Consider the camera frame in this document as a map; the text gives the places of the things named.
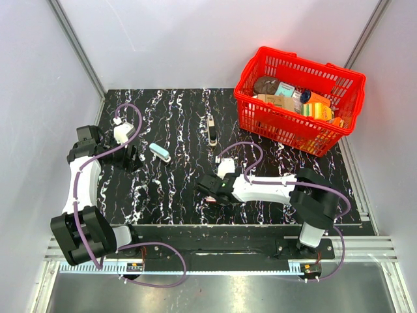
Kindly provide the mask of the light blue stapler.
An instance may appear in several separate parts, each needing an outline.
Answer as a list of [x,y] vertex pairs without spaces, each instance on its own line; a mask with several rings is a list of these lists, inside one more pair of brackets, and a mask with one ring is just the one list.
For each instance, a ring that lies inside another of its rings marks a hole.
[[156,157],[158,157],[159,159],[161,159],[165,163],[170,162],[171,156],[170,156],[168,150],[164,149],[163,147],[159,146],[156,143],[151,143],[149,145],[149,149],[153,153],[153,155],[155,155]]

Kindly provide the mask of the beige and black stapler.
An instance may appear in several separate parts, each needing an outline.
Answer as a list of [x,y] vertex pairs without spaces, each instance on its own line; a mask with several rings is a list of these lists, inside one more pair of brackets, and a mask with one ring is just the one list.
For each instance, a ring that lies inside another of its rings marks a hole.
[[214,122],[214,118],[211,114],[207,116],[207,132],[208,132],[208,145],[211,147],[216,147],[217,145],[216,125]]

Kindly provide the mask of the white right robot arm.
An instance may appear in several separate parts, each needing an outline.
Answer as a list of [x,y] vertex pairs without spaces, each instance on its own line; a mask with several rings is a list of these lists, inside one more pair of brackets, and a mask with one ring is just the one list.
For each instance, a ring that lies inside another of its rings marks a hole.
[[322,236],[334,225],[341,198],[336,189],[309,169],[286,177],[252,179],[239,173],[226,173],[223,177],[205,174],[195,188],[220,205],[251,201],[291,205],[302,221],[296,250],[303,258],[318,253]]

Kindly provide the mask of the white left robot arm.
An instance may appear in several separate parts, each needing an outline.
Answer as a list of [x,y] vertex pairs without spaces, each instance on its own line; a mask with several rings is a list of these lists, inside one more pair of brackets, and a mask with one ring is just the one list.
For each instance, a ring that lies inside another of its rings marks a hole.
[[127,258],[136,257],[141,242],[132,236],[130,226],[110,226],[98,208],[98,177],[102,166],[112,165],[128,173],[142,162],[131,140],[136,129],[122,123],[113,130],[109,144],[97,126],[77,129],[78,141],[67,155],[71,181],[68,199],[61,215],[50,222],[52,233],[71,266],[99,262],[119,249]]

